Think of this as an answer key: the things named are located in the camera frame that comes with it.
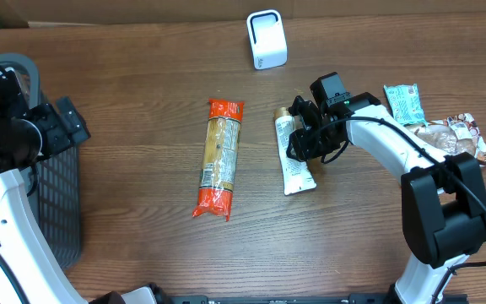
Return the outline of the white tube with gold cap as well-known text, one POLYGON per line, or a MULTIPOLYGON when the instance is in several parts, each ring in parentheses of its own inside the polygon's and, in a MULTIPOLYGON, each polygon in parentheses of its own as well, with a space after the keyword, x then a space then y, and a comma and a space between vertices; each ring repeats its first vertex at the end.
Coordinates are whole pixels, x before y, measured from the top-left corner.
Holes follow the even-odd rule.
POLYGON ((275 133, 278 141, 278 155, 283 173, 283 192, 285 196, 316 188, 316 182, 305 162, 290 159, 287 156, 289 135, 294 131, 294 118, 286 107, 280 107, 273 113, 275 133))

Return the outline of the teal wipes packet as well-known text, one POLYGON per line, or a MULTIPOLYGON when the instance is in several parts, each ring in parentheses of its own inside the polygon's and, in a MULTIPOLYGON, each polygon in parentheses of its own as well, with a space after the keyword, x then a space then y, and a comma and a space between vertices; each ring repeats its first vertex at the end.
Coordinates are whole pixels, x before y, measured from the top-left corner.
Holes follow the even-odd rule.
POLYGON ((427 124, 416 84, 383 87, 394 119, 402 125, 427 124))

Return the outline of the orange spaghetti package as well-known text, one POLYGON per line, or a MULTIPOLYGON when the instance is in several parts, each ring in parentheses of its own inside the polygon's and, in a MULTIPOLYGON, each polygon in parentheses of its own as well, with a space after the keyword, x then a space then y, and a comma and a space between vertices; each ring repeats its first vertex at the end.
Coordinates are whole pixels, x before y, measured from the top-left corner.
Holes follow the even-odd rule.
POLYGON ((245 103, 211 99, 197 206, 192 215, 230 218, 245 103))

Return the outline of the brown white granola pouch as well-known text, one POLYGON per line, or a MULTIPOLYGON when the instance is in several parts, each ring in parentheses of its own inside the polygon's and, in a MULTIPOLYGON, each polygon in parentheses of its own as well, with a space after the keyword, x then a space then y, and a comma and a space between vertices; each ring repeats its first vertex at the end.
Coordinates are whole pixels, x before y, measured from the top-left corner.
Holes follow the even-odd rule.
POLYGON ((407 125, 407 129, 437 149, 449 155, 467 152, 486 166, 486 143, 470 113, 461 113, 445 119, 407 125))

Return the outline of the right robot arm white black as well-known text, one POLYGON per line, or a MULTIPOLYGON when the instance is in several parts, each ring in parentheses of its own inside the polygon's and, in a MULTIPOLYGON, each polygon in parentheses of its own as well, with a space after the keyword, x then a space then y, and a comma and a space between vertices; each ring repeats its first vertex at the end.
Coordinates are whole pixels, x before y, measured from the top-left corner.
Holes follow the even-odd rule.
POLYGON ((411 255, 381 302, 467 302, 445 288, 458 270, 486 267, 486 187, 476 158, 425 143, 372 94, 349 93, 337 73, 321 76, 310 91, 312 100, 296 96, 287 110, 302 126, 289 135, 284 155, 326 164, 352 144, 400 184, 402 233, 411 255))

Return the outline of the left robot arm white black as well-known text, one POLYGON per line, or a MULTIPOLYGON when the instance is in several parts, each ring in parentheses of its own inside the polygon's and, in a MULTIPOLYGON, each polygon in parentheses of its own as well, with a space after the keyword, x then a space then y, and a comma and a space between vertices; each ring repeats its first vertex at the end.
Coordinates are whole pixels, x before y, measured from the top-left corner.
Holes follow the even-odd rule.
POLYGON ((0 63, 0 302, 82 303, 41 233, 21 171, 89 139, 68 98, 30 107, 0 63))

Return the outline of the white barcode scanner stand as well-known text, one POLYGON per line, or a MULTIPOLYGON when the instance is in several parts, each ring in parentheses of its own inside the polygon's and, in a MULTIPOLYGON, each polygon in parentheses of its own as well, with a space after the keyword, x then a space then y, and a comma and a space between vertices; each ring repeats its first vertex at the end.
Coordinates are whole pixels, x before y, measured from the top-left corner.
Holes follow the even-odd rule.
POLYGON ((268 9, 250 14, 246 26, 256 70, 276 68, 288 61, 283 21, 277 10, 268 9))

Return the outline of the grey plastic shopping basket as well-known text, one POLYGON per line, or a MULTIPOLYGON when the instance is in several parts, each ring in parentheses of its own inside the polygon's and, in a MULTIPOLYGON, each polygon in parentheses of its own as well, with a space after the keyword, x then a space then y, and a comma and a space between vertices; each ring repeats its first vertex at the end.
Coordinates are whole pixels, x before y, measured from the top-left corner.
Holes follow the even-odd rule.
MULTIPOLYGON (((25 55, 0 54, 0 64, 21 77, 20 87, 33 108, 49 99, 41 89, 38 68, 25 55)), ((82 252, 81 210, 79 199, 79 150, 70 148, 48 160, 36 163, 36 172, 20 172, 25 188, 37 181, 29 203, 35 220, 62 269, 71 268, 82 252)))

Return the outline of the black rail at table edge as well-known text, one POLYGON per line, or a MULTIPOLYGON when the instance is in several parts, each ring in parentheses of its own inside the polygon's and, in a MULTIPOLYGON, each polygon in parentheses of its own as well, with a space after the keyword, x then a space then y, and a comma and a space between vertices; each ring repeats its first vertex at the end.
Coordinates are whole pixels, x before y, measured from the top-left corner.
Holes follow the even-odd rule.
POLYGON ((353 293, 349 296, 302 297, 207 297, 207 296, 156 296, 159 304, 386 304, 400 303, 382 293, 353 293))

